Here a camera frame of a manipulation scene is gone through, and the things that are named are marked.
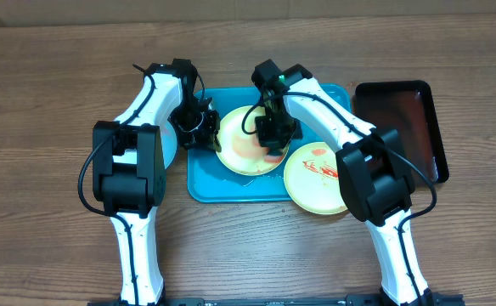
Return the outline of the orange green sponge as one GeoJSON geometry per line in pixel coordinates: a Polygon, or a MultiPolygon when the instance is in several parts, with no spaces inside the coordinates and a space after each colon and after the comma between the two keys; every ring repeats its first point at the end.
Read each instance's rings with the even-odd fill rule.
{"type": "Polygon", "coordinates": [[[263,161],[268,164],[280,164],[286,156],[283,151],[269,151],[264,157],[263,161]]]}

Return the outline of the light blue plate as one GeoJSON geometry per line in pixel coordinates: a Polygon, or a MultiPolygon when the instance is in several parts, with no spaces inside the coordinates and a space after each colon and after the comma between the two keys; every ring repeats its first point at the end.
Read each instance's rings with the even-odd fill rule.
{"type": "Polygon", "coordinates": [[[178,139],[176,131],[169,121],[160,125],[161,148],[165,169],[168,169],[178,150],[178,139]]]}

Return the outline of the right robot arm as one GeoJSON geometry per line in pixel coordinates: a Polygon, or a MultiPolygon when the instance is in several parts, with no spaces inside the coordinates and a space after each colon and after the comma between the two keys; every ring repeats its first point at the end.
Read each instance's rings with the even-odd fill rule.
{"type": "Polygon", "coordinates": [[[341,199],[367,226],[381,270],[385,305],[431,305],[433,294],[421,274],[410,221],[417,168],[404,156],[398,132],[379,130],[345,110],[302,65],[282,71],[268,59],[251,80],[260,93],[264,116],[255,120],[259,145],[282,152],[311,128],[335,153],[341,199]]]}

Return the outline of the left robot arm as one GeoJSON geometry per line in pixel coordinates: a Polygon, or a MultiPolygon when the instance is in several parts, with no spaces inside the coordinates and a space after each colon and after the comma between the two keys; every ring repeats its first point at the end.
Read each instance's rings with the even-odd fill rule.
{"type": "Polygon", "coordinates": [[[97,213],[110,218],[118,241],[122,286],[118,305],[163,305],[156,219],[166,191],[166,155],[221,151],[220,117],[206,96],[196,97],[200,74],[188,59],[153,63],[131,105],[93,127],[93,149],[82,168],[92,172],[97,213]]]}

